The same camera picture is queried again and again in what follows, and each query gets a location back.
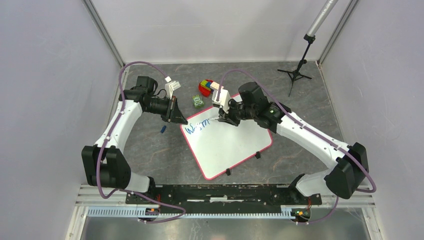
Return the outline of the white board with pink rim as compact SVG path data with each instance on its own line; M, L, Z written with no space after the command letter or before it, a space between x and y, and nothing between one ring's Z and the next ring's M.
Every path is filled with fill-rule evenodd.
M215 179L273 144L271 132L253 120L242 120L238 126L208 120L218 115L218 108L210 106L188 117L188 124L180 125L206 180Z

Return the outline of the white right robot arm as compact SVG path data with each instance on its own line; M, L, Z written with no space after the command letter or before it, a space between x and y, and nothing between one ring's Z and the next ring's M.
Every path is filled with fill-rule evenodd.
M215 90L212 103L218 108L218 121L238 126L253 120L261 128L286 137L316 156L326 170L301 174L289 189L289 199L302 204L314 194L334 194L350 199L369 173L366 148L356 142L349 145L334 139L302 120L280 102L269 101L256 82L238 89L241 101L234 100L225 89Z

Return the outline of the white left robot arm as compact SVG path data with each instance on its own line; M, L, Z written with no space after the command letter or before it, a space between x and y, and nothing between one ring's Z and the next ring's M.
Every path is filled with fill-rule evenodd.
M158 82L148 76L139 76L136 85L125 89L119 96L116 112L106 130L94 145L86 145L81 151L90 186L138 192L137 196L145 204L156 200L153 179L132 172L124 148L134 124L143 113L159 115L166 123L188 124L178 107L177 97L173 95L180 83L170 77L165 80L166 95L163 98L156 94Z

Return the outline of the blue marker cap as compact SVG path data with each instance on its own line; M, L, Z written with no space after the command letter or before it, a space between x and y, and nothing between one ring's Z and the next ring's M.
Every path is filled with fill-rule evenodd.
M160 133L161 133L161 134L163 134L163 133L165 132L166 128L167 128L167 126L166 126L166 125L164 125L164 126L161 128Z

